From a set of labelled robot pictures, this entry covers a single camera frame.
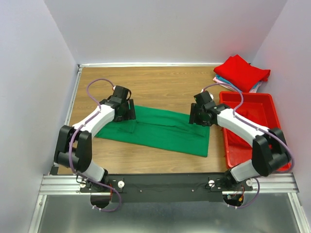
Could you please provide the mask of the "green t shirt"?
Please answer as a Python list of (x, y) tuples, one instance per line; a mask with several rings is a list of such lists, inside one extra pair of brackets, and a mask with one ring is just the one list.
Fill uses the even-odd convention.
[(135, 120), (110, 122), (96, 137), (207, 157), (209, 127), (189, 124), (183, 113), (138, 105), (135, 112)]

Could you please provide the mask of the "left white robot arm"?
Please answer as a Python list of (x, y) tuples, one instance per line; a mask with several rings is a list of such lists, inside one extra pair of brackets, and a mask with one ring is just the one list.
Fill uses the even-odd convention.
[(91, 180), (91, 186), (102, 192), (108, 185), (108, 171), (92, 159), (92, 140), (108, 123), (136, 119), (132, 92), (114, 86), (113, 94), (97, 103), (96, 109), (82, 121), (61, 127), (56, 143), (54, 162), (68, 167)]

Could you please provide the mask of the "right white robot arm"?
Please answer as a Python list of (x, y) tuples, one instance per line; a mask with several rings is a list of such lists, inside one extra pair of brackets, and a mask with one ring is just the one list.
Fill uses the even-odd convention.
[(190, 124), (228, 129), (252, 148), (251, 159), (225, 172), (222, 181), (227, 189), (235, 190), (251, 178), (267, 177), (291, 162), (292, 155), (280, 128), (269, 129), (241, 116), (237, 108), (216, 104), (208, 91), (201, 91), (194, 99)]

